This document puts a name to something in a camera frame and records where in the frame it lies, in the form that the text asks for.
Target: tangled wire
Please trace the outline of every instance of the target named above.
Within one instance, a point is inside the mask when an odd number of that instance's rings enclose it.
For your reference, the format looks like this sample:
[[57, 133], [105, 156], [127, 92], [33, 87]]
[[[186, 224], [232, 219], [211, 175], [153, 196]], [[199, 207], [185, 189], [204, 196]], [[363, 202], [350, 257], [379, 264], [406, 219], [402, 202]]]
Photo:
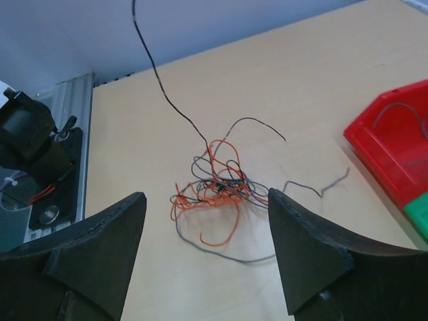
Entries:
[[[170, 218], [175, 222], [177, 234], [181, 239], [190, 243], [192, 246], [197, 249], [212, 253], [218, 256], [221, 256], [225, 259], [231, 259], [233, 261], [238, 261], [239, 263], [255, 263], [260, 261], [265, 261], [275, 257], [275, 254], [269, 255], [266, 257], [261, 257], [259, 259], [237, 259], [235, 257], [229, 257], [223, 255], [217, 251], [207, 249], [206, 247], [221, 247], [226, 245], [232, 239], [238, 225], [239, 219], [241, 217], [240, 205], [243, 202], [249, 202], [256, 207], [262, 209], [268, 209], [268, 191], [269, 189], [258, 182], [251, 180], [248, 175], [242, 170], [241, 159], [237, 149], [227, 140], [229, 134], [233, 128], [239, 122], [243, 120], [252, 120], [256, 121], [264, 126], [267, 126], [278, 134], [284, 142], [286, 139], [282, 136], [276, 129], [270, 125], [252, 117], [240, 118], [237, 120], [229, 129], [227, 134], [223, 139], [213, 140], [208, 144], [207, 150], [201, 156], [194, 156], [193, 162], [191, 165], [192, 175], [196, 178], [195, 181], [188, 183], [184, 188], [180, 189], [178, 184], [175, 184], [175, 189], [177, 191], [176, 195], [173, 195], [170, 199], [172, 206], [170, 212]], [[234, 157], [222, 161], [217, 158], [217, 152], [221, 146], [226, 146], [231, 149], [234, 154]], [[209, 167], [209, 170], [204, 169], [204, 165]], [[198, 169], [201, 173], [207, 175], [206, 177], [201, 177], [196, 173]], [[341, 180], [345, 179], [348, 176], [349, 169], [343, 177], [335, 180], [333, 183], [329, 184], [327, 187], [324, 187], [320, 192], [312, 187], [299, 184], [293, 181], [287, 181], [284, 185], [284, 191], [286, 187], [291, 183], [306, 189], [310, 189], [315, 192], [319, 197], [323, 197], [324, 192], [327, 189], [330, 189], [336, 185]], [[201, 244], [205, 245], [202, 247], [199, 244], [187, 239], [182, 233], [181, 228], [179, 227], [178, 220], [186, 211], [195, 210], [195, 209], [212, 209], [221, 207], [224, 205], [233, 205], [236, 208], [236, 218], [234, 226], [231, 229], [229, 235], [220, 243], [211, 243], [204, 239], [203, 234], [199, 234], [199, 241]]]

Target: table surface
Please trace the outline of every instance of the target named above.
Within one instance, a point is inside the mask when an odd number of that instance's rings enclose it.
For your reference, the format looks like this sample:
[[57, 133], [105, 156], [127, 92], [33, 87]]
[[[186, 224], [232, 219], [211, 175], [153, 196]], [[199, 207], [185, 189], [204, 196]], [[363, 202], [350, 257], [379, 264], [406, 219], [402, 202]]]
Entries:
[[[288, 194], [362, 235], [426, 249], [342, 132], [381, 92], [428, 77], [427, 29], [428, 18], [398, 0], [367, 0], [167, 64], [159, 73], [171, 99], [209, 140], [222, 138], [245, 116], [287, 138], [284, 143], [250, 122], [237, 126], [230, 141], [252, 179], [275, 188], [292, 179], [320, 189], [350, 167], [349, 177], [323, 200], [297, 187]], [[134, 191], [148, 199], [122, 319], [287, 319], [275, 261], [226, 261], [175, 233], [169, 197], [175, 182], [192, 179], [192, 157], [203, 150], [151, 70], [94, 90], [86, 215]], [[181, 224], [193, 239], [203, 231], [221, 241], [234, 215], [231, 209], [189, 213]], [[221, 251], [244, 259], [273, 253], [267, 213], [246, 208]]]

